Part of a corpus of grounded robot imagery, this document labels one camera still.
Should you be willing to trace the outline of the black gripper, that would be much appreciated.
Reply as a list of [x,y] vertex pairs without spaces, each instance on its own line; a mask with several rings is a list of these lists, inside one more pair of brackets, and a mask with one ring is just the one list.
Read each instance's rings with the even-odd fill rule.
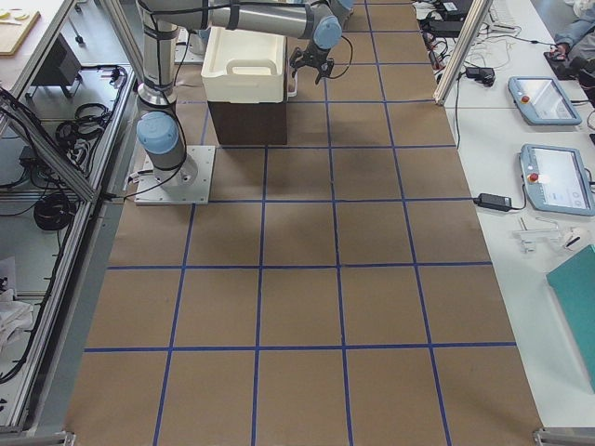
[[308,42],[302,49],[296,46],[289,58],[292,79],[298,79],[298,70],[311,67],[317,70],[315,84],[318,85],[324,78],[330,78],[335,62],[329,58],[330,50],[318,47],[314,42]]

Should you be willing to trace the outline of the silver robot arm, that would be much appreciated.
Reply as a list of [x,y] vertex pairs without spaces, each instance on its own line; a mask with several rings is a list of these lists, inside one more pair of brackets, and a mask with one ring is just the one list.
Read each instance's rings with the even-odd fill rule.
[[143,77],[137,125],[157,185],[184,186],[197,176],[176,114],[175,46],[179,32],[207,33],[202,78],[220,143],[284,145],[287,69],[332,75],[350,1],[139,1]]

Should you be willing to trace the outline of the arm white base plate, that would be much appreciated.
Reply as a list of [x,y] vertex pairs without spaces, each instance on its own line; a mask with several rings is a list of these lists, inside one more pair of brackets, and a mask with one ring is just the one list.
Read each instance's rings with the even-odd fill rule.
[[143,163],[147,175],[139,178],[138,194],[133,199],[138,205],[208,204],[215,162],[216,147],[191,145],[187,149],[185,164],[173,172],[156,170],[148,154]]

